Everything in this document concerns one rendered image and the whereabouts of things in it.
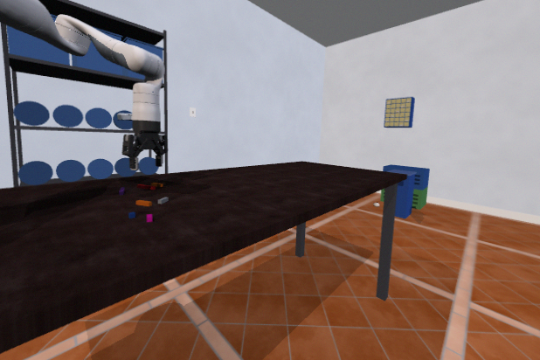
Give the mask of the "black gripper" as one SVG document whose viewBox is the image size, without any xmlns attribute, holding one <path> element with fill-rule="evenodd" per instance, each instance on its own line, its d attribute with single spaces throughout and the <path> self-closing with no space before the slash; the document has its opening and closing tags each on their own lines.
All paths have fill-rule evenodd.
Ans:
<svg viewBox="0 0 540 360">
<path fill-rule="evenodd" d="M 133 120 L 133 131 L 134 135 L 123 136 L 122 145 L 122 154 L 129 157 L 130 169 L 138 170 L 138 156 L 144 149 L 154 150 L 156 166 L 162 167 L 163 154 L 168 153 L 168 143 L 166 135 L 158 134 L 161 131 L 161 122 Z"/>
</svg>

